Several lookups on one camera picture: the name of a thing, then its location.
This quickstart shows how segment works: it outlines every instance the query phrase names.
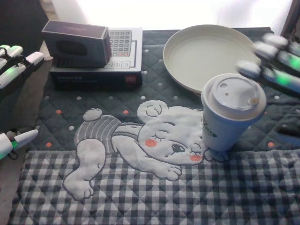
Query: bear nose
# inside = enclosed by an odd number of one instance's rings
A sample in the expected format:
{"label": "bear nose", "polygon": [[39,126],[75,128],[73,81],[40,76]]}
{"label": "bear nose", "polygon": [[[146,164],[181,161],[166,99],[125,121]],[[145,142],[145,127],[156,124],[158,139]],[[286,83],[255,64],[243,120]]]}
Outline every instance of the bear nose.
{"label": "bear nose", "polygon": [[178,144],[173,144],[172,149],[174,152],[185,152],[184,148]]}

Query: green logo on cup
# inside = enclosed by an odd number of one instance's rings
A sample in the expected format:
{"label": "green logo on cup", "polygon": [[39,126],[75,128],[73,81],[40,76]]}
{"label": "green logo on cup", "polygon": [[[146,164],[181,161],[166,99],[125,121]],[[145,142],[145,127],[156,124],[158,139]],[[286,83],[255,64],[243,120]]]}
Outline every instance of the green logo on cup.
{"label": "green logo on cup", "polygon": [[217,137],[217,135],[209,129],[208,123],[207,123],[204,115],[203,115],[203,126],[204,126],[204,129],[206,130],[206,132],[208,134],[210,134],[213,137]]}

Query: orange dot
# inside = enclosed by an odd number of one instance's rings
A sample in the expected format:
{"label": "orange dot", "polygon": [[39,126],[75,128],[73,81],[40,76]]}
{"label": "orange dot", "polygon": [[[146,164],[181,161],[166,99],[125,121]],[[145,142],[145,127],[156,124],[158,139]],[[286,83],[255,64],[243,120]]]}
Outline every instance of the orange dot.
{"label": "orange dot", "polygon": [[201,160],[201,156],[199,156],[199,155],[193,155],[193,156],[191,156],[191,160],[195,161],[195,162],[200,161]]}
{"label": "orange dot", "polygon": [[146,140],[146,145],[148,147],[155,147],[157,145],[157,142],[153,139],[148,139],[148,140]]}
{"label": "orange dot", "polygon": [[269,147],[274,147],[275,144],[274,144],[273,142],[269,142],[269,143],[268,143],[268,146],[269,146]]}

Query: bear leg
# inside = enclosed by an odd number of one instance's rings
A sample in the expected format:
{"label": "bear leg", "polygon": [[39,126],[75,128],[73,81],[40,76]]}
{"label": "bear leg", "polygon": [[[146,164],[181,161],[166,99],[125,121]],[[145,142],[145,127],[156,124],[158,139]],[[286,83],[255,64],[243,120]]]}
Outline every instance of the bear leg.
{"label": "bear leg", "polygon": [[79,201],[83,198],[88,199],[94,194],[91,180],[105,165],[105,147],[97,139],[86,139],[77,145],[76,156],[79,167],[65,178],[63,186],[75,200]]}

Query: calculator keypad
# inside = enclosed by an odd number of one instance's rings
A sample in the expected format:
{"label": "calculator keypad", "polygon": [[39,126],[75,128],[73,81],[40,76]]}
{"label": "calculator keypad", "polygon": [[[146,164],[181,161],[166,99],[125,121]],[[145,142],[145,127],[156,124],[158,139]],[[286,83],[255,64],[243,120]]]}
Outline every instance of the calculator keypad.
{"label": "calculator keypad", "polygon": [[109,38],[113,57],[129,57],[131,49],[131,31],[110,31]]}

